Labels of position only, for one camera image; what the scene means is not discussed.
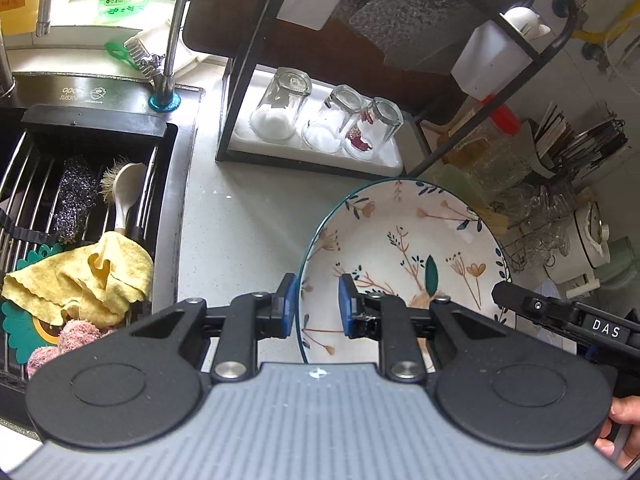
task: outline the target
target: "upside-down glass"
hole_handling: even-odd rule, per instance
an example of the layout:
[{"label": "upside-down glass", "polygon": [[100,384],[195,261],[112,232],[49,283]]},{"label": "upside-down glass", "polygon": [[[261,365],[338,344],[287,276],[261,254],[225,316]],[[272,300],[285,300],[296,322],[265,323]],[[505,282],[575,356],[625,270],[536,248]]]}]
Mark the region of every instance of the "upside-down glass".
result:
[{"label": "upside-down glass", "polygon": [[374,97],[348,129],[342,143],[344,150],[353,158],[371,160],[403,122],[402,113],[394,103]]},{"label": "upside-down glass", "polygon": [[494,211],[509,219],[509,227],[514,227],[530,216],[535,216],[549,206],[545,186],[534,187],[518,184],[510,187],[495,198]]},{"label": "upside-down glass", "polygon": [[571,212],[571,208],[564,196],[557,194],[551,200],[548,200],[547,207],[543,207],[535,215],[527,218],[522,225],[531,231],[535,231],[553,220],[567,218],[571,215]]},{"label": "upside-down glass", "polygon": [[311,88],[311,79],[302,70],[277,69],[249,118],[252,130],[270,142],[289,139],[296,131],[300,109]]},{"label": "upside-down glass", "polygon": [[566,226],[562,222],[553,222],[522,237],[524,267],[539,267],[546,264],[553,249],[562,256],[569,254],[570,243]]},{"label": "upside-down glass", "polygon": [[318,114],[306,122],[302,138],[314,150],[337,152],[364,106],[362,96],[353,88],[338,85],[320,105]]}]

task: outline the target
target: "white container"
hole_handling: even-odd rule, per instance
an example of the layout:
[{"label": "white container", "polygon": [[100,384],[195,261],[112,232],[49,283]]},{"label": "white container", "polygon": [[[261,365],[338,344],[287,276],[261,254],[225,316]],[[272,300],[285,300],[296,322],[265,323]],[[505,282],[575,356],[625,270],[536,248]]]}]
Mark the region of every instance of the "white container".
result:
[{"label": "white container", "polygon": [[[527,41],[550,31],[527,7],[515,7],[505,12],[503,17]],[[524,50],[498,25],[489,21],[473,31],[451,74],[464,92],[482,101],[502,90],[530,62]]]},{"label": "white container", "polygon": [[553,250],[551,259],[545,264],[545,270],[555,283],[565,283],[585,276],[584,285],[572,285],[567,290],[566,296],[574,298],[600,286],[600,280],[595,277],[593,270],[610,262],[607,244],[609,226],[600,222],[597,204],[591,202],[574,211],[564,222],[571,247],[569,254],[562,256],[558,250]]}]

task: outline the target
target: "human hand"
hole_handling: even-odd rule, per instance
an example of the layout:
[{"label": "human hand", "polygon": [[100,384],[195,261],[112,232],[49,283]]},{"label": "human hand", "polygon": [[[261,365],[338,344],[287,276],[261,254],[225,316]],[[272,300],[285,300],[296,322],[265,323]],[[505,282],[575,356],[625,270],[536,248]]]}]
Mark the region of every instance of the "human hand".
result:
[{"label": "human hand", "polygon": [[611,423],[632,424],[631,433],[626,440],[616,463],[625,468],[640,454],[640,397],[629,396],[623,399],[613,398],[609,410],[609,418],[605,421],[600,438],[596,440],[595,447],[605,456],[611,456],[614,451],[613,442],[604,439],[611,432]]}]

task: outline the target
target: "faucet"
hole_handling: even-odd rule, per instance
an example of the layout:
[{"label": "faucet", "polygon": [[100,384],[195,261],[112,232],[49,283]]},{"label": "faucet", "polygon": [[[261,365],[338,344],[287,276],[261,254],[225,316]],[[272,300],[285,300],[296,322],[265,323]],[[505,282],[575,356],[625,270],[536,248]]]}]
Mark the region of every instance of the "faucet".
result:
[{"label": "faucet", "polygon": [[[175,93],[174,61],[178,47],[180,28],[184,17],[187,0],[175,0],[174,13],[171,18],[169,39],[167,41],[164,69],[154,79],[155,92],[149,98],[149,106],[159,112],[171,112],[180,105],[180,96]],[[41,38],[49,33],[51,28],[51,0],[40,0],[38,5],[38,21],[36,36]],[[0,27],[0,100],[8,97],[14,90],[15,79],[9,65],[9,59],[4,46],[2,28]]]},{"label": "faucet", "polygon": [[[38,23],[36,24],[36,36],[42,37],[49,32],[51,14],[51,0],[40,0],[38,6]],[[14,74],[9,65],[9,58],[6,54],[4,38],[2,37],[2,27],[0,24],[0,100],[9,97],[15,88]]]},{"label": "faucet", "polygon": [[187,0],[175,0],[164,68],[161,74],[154,77],[155,93],[149,98],[149,106],[157,112],[172,112],[180,106],[180,96],[175,92],[174,61],[186,6]]}]

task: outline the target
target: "pink scrubber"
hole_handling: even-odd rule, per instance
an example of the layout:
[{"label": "pink scrubber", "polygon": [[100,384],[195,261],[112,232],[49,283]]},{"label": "pink scrubber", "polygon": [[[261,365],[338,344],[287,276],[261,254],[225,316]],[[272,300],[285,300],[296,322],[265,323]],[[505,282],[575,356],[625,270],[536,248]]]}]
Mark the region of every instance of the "pink scrubber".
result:
[{"label": "pink scrubber", "polygon": [[71,319],[66,322],[58,336],[60,354],[70,352],[100,339],[100,331],[88,321]]},{"label": "pink scrubber", "polygon": [[36,348],[27,361],[27,377],[33,377],[34,373],[42,366],[58,357],[57,346],[41,346]]}]

